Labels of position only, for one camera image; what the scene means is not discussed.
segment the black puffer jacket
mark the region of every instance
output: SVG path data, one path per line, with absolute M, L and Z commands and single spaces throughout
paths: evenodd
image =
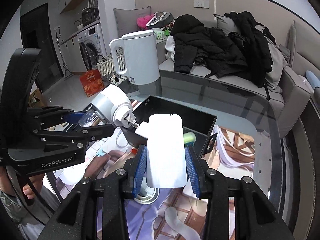
M 247 60 L 251 74 L 251 78 L 249 80 L 251 80 L 256 86 L 262 87 L 265 83 L 266 73 L 272 71 L 271 66 L 273 65 L 266 38 L 261 31 L 255 28 L 257 22 L 250 12 L 231 12 L 230 14 L 226 13 L 225 16 L 233 19 L 241 32 L 241 36 L 245 38 L 243 46 L 244 56 Z
M 193 63 L 205 65 L 218 78 L 248 69 L 244 55 L 222 30 L 206 28 L 192 15 L 174 23 L 174 71 L 190 73 Z

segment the kettle handle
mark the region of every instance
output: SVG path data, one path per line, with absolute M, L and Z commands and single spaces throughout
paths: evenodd
M 124 50 L 124 42 L 123 42 L 123 38 L 119 38 L 119 39 L 115 39 L 112 40 L 109 44 L 110 49 L 111 49 L 111 55 L 112 55 L 112 59 L 113 59 L 113 64 L 115 66 L 115 70 L 117 72 L 117 74 L 121 75 L 121 76 L 126 76 L 128 77 L 128 68 L 126 67 L 125 70 L 120 70 L 119 68 L 119 64 L 118 64 L 118 59 L 117 59 L 117 53 L 116 53 L 116 49 L 118 47 L 123 48 Z

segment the white electric kettle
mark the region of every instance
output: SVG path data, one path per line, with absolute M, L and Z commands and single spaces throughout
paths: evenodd
M 116 50 L 123 48 L 125 70 L 120 70 Z M 131 84 L 146 85 L 160 77 L 156 34 L 152 30 L 129 33 L 110 42 L 115 70 L 129 78 Z

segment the sofa armrest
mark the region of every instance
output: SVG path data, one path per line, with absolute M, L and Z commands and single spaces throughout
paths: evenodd
M 159 42 L 156 43 L 158 64 L 159 65 L 167 60 L 165 58 L 165 54 L 167 53 L 167 51 L 165 49 L 166 41 L 167 41 L 167 39 L 159 41 Z
M 284 108 L 277 122 L 280 137 L 283 138 L 302 114 L 310 99 L 310 93 L 302 79 L 288 66 L 283 69 L 279 86 L 283 91 Z

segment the black box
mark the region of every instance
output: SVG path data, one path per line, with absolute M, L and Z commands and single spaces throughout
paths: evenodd
M 210 136 L 217 117 L 207 114 L 187 106 L 179 105 L 161 98 L 150 96 L 140 106 L 133 111 L 137 123 L 149 122 L 149 117 L 153 114 L 177 114 L 181 116 L 183 133 L 193 132 L 196 135 L 194 150 L 199 158 L 207 151 Z M 129 144 L 135 148 L 139 145 L 147 145 L 147 139 L 134 133 L 135 128 L 128 129 L 122 127 L 122 132 Z M 159 147 L 164 147 L 165 142 L 159 142 Z

